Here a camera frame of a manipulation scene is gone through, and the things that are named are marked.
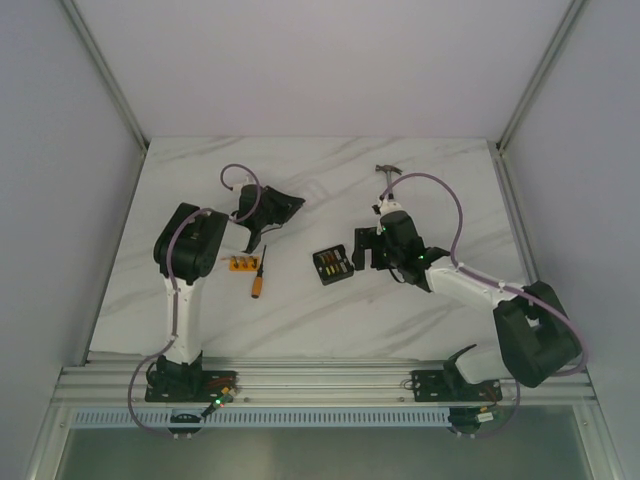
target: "glass panel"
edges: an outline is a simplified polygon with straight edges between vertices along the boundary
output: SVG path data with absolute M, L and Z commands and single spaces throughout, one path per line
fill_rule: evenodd
M 573 412 L 522 408 L 491 439 L 441 428 L 206 429 L 191 441 L 74 430 L 58 480 L 590 479 Z

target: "white wall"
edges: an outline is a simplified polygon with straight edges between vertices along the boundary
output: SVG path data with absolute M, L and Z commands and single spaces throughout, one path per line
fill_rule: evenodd
M 146 135 L 498 139 L 568 0 L 77 0 Z
M 0 14 L 0 478 L 20 479 L 82 354 L 138 164 L 57 2 Z
M 509 151 L 543 278 L 593 351 L 627 478 L 640 477 L 640 2 L 592 1 Z

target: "hammer head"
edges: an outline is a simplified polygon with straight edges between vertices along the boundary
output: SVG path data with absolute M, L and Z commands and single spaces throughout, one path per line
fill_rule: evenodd
M 402 175 L 402 170 L 400 170 L 395 165 L 376 165 L 376 172 L 394 172 L 398 175 Z

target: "robotic arm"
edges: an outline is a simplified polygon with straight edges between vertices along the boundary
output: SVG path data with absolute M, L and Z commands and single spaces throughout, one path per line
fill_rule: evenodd
M 156 241 L 153 258 L 160 266 L 167 292 L 170 346 L 158 357 L 156 370 L 147 375 L 151 387 L 151 391 L 147 391 L 147 401 L 195 401 L 199 398 L 203 382 L 215 377 L 216 373 L 202 370 L 199 323 L 204 283 L 220 250 L 252 252 L 266 226 L 283 225 L 304 204 L 304 199 L 285 195 L 269 186 L 263 188 L 245 183 L 239 187 L 237 218 L 246 217 L 245 220 L 232 221 L 227 214 L 182 203 Z M 199 211 L 202 215 L 197 215 L 178 232 L 180 226 Z M 167 268 L 172 242 L 174 279 L 170 278 Z
M 472 345 L 451 357 L 445 362 L 445 373 L 452 387 L 512 376 L 534 388 L 580 355 L 578 339 L 553 315 L 505 291 L 504 283 L 489 286 L 463 273 L 461 265 L 454 265 L 450 252 L 425 247 L 413 220 L 392 197 L 381 199 L 374 211 L 380 215 L 378 226 L 355 232 L 356 270 L 364 268 L 364 252 L 370 249 L 372 268 L 397 269 L 409 285 L 493 313 L 500 348 Z M 546 283 L 538 281 L 520 288 L 564 313 Z

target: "gray veining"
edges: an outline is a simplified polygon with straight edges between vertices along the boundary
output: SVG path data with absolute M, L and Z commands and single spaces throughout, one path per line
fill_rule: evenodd
M 465 226 L 459 256 L 508 281 L 522 281 L 487 144 L 481 139 L 416 138 L 155 138 L 91 345 L 94 351 L 152 353 L 165 342 L 164 285 L 153 245 L 184 201 L 230 213 L 237 195 L 219 183 L 228 163 L 252 168 L 265 185 L 304 197 L 303 209 L 267 233 L 262 297 L 249 295 L 252 274 L 219 261 L 204 291 L 205 354 L 230 357 L 406 357 L 442 359 L 477 341 L 495 341 L 490 312 L 402 286 L 366 270 L 323 287 L 311 254 L 345 244 L 353 229 L 373 226 L 371 205 L 384 190 L 376 164 L 440 176 L 460 196 Z M 228 172 L 229 182 L 244 178 Z M 449 248 L 453 202 L 440 186 L 412 179 L 396 191 L 425 242 Z

